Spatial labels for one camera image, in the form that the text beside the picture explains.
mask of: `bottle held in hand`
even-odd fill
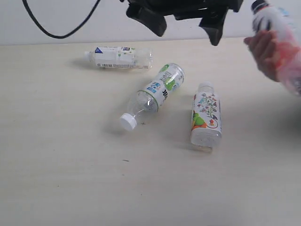
[[[120,118],[121,126],[132,131],[138,124],[154,116],[169,95],[184,82],[184,71],[176,64],[166,64],[155,79],[136,92],[127,106],[127,113]]]
[[[152,52],[150,48],[97,47],[85,52],[85,59],[97,67],[150,69]]]
[[[272,62],[277,70],[277,80],[290,92],[301,96],[301,48],[293,20],[282,8],[271,6],[265,0],[252,4],[253,30],[276,32],[276,52]]]
[[[191,121],[191,143],[203,152],[212,152],[222,139],[222,121],[220,100],[210,82],[198,87]]]

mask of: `white bottle cap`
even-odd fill
[[[85,60],[90,61],[90,56],[91,56],[90,52],[85,52]]]
[[[213,84],[209,81],[203,82],[201,84],[199,84],[198,88],[204,87],[204,86],[209,86],[213,88]]]
[[[122,127],[127,131],[133,131],[137,126],[136,119],[128,113],[123,114],[119,120]]]

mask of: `black cable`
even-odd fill
[[[94,13],[95,9],[97,8],[100,0],[97,0],[95,5],[93,6],[93,8],[91,9],[89,15],[85,18],[85,20],[79,25],[77,26],[73,31],[71,31],[70,33],[66,34],[66,35],[53,35],[51,33],[49,33],[48,31],[46,31],[42,25],[40,25],[40,23],[38,22],[38,20],[36,19],[36,17],[33,15],[31,9],[28,6],[27,0],[22,0],[23,5],[27,11],[27,13],[29,14],[30,18],[33,20],[33,22],[37,25],[37,27],[43,31],[46,35],[48,35],[51,38],[54,39],[65,39],[68,38],[69,36],[73,35],[75,32],[77,32],[83,25],[85,25],[85,23],[90,19],[90,17],[92,16],[92,14]]]

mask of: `bottle label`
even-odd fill
[[[296,34],[296,27],[287,11],[283,8],[266,7],[255,15],[255,32],[260,30],[276,31],[277,45],[273,62],[277,70],[287,65],[301,50]]]
[[[215,93],[197,93],[193,98],[191,131],[214,129],[222,132],[221,104]]]
[[[148,65],[136,64],[135,54],[136,49],[130,47],[97,47],[95,64],[98,67],[148,69]]]
[[[156,78],[144,89],[140,90],[150,94],[156,101],[158,110],[169,95],[178,89],[184,82],[184,72],[175,64],[165,65]]]

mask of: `floral bottle label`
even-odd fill
[[[215,93],[197,93],[193,98],[191,131],[214,129],[222,132],[221,105]]]

